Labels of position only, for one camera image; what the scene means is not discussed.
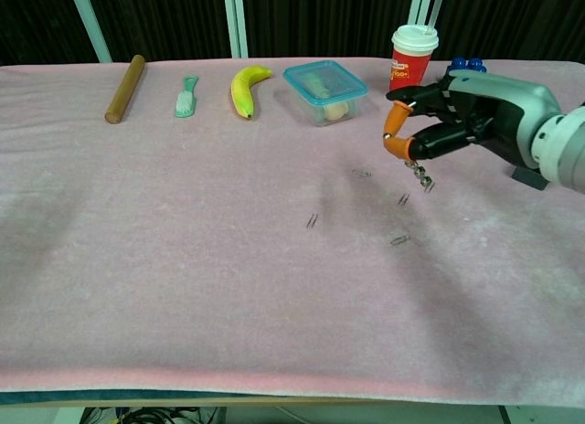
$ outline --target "green comb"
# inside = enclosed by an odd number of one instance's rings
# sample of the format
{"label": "green comb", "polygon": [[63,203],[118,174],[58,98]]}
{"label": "green comb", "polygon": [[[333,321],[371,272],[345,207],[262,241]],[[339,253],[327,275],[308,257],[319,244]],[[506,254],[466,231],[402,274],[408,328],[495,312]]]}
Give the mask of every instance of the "green comb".
{"label": "green comb", "polygon": [[183,91],[176,97],[175,116],[177,118],[186,118],[195,113],[197,99],[193,95],[193,89],[198,80],[197,75],[185,75],[183,77]]}

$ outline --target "wooden stick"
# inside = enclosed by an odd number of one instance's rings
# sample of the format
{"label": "wooden stick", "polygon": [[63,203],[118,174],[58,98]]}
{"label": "wooden stick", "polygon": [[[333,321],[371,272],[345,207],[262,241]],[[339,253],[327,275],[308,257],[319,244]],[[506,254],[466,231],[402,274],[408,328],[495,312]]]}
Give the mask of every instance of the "wooden stick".
{"label": "wooden stick", "polygon": [[143,73],[143,69],[144,57],[139,55],[134,56],[104,115],[104,118],[110,124],[117,124],[122,120],[130,98],[136,89],[140,75]]}

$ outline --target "black curtain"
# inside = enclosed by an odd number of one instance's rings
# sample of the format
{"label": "black curtain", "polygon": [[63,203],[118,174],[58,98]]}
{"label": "black curtain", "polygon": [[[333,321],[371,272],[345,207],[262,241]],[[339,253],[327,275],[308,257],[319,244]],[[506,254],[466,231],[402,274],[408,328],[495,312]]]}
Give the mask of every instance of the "black curtain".
{"label": "black curtain", "polygon": [[434,59],[585,63],[585,0],[443,0]]}
{"label": "black curtain", "polygon": [[95,61],[73,0],[0,0],[0,66]]}
{"label": "black curtain", "polygon": [[91,0],[113,61],[231,57],[224,0]]}
{"label": "black curtain", "polygon": [[390,57],[411,0],[244,0],[250,57]]}

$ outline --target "white cup lid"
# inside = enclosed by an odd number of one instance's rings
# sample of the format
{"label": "white cup lid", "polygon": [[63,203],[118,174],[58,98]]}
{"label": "white cup lid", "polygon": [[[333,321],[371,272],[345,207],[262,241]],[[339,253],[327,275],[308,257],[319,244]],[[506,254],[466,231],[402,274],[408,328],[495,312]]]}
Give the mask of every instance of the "white cup lid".
{"label": "white cup lid", "polygon": [[433,51],[439,46],[439,37],[436,29],[426,34],[427,29],[426,25],[399,26],[392,36],[392,43],[413,52]]}

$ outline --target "blue lid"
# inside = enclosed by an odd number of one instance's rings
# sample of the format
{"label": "blue lid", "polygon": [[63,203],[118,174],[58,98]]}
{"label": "blue lid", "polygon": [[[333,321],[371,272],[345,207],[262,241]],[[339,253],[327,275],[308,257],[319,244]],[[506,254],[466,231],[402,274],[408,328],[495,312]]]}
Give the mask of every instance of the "blue lid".
{"label": "blue lid", "polygon": [[293,66],[285,69],[282,75],[313,106],[353,100],[367,94],[366,83],[333,60]]}

